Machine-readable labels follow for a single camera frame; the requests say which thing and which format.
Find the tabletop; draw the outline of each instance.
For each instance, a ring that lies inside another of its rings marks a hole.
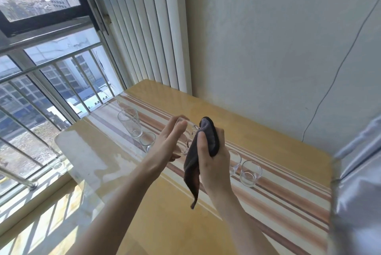
[[[145,153],[117,119],[136,108],[145,132],[159,134],[172,115],[197,123],[204,116],[225,129],[226,146],[263,168],[257,184],[239,176],[232,188],[249,219],[280,254],[325,254],[330,212],[330,157],[237,114],[157,82],[144,80],[56,137],[76,181],[103,201],[133,172]],[[118,254],[236,254],[229,231],[200,188],[198,203],[183,182],[184,158],[169,163],[147,191]]]

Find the person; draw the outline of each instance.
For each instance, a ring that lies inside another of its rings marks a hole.
[[[167,163],[175,160],[173,151],[187,126],[186,121],[176,124],[179,117],[169,120],[142,162],[128,175],[125,183],[118,188],[67,255],[117,253],[146,191],[160,176]],[[224,130],[216,130],[220,149],[213,158],[209,156],[205,133],[199,132],[197,137],[200,176],[205,190],[221,218],[227,223],[238,254],[277,255],[277,251],[249,219],[233,193],[229,174],[230,155],[225,146]]]

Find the wire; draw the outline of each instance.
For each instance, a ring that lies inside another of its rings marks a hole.
[[[380,1],[380,0],[377,0],[377,1],[376,1],[376,3],[374,4],[374,6],[372,7],[372,9],[370,10],[369,14],[366,16],[365,20],[364,20],[363,23],[361,24],[360,29],[359,29],[359,31],[357,32],[357,35],[356,35],[355,40],[353,41],[352,45],[351,45],[350,48],[349,48],[349,51],[348,51],[347,54],[345,55],[343,61],[341,62],[341,64],[339,65],[339,68],[338,68],[337,71],[336,71],[336,74],[335,74],[335,77],[333,78],[333,81],[332,81],[332,83],[331,83],[331,86],[329,87],[329,89],[328,89],[328,91],[326,92],[326,94],[324,95],[324,97],[321,99],[320,103],[317,105],[317,108],[316,108],[316,110],[315,110],[314,115],[312,116],[311,121],[309,122],[308,126],[307,126],[306,129],[304,130],[304,132],[303,132],[303,137],[302,137],[302,142],[304,141],[304,135],[306,134],[306,131],[307,131],[308,127],[311,125],[312,121],[314,120],[314,118],[315,118],[315,116],[316,116],[317,110],[319,109],[321,103],[323,102],[323,100],[325,99],[325,97],[328,95],[328,93],[329,93],[330,90],[332,89],[332,86],[333,86],[333,84],[334,84],[335,81],[336,81],[337,75],[339,74],[339,71],[340,71],[341,67],[343,66],[343,63],[345,62],[345,60],[347,59],[348,55],[349,55],[350,52],[352,51],[353,46],[355,45],[357,39],[359,38],[359,35],[360,35],[360,32],[362,31],[362,28],[364,27],[366,21],[368,20],[368,18],[370,17],[370,15],[372,14],[372,12],[373,12],[374,9],[376,8],[376,6],[378,5],[379,1]]]

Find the forearm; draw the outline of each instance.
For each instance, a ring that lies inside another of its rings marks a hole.
[[[153,168],[138,165],[67,255],[116,254],[141,200],[156,178]]]
[[[212,199],[227,223],[234,245],[240,255],[278,255],[260,229],[252,222],[232,191]]]

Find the striped tablecloth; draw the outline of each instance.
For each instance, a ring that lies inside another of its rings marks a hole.
[[[117,119],[121,108],[127,106],[138,110],[144,131],[156,135],[172,116],[162,109],[122,93],[86,119],[140,161],[144,156],[140,144],[129,136]],[[330,190],[237,144],[227,141],[226,146],[239,152],[243,160],[254,160],[263,168],[263,175],[254,187],[242,185],[238,175],[231,177],[231,184],[249,218],[259,226],[279,253],[325,254]],[[164,174],[175,185],[187,190],[183,182],[183,163],[183,157],[169,163]],[[199,204],[218,216],[202,185],[200,190]],[[189,195],[189,205],[191,203],[192,197]]]

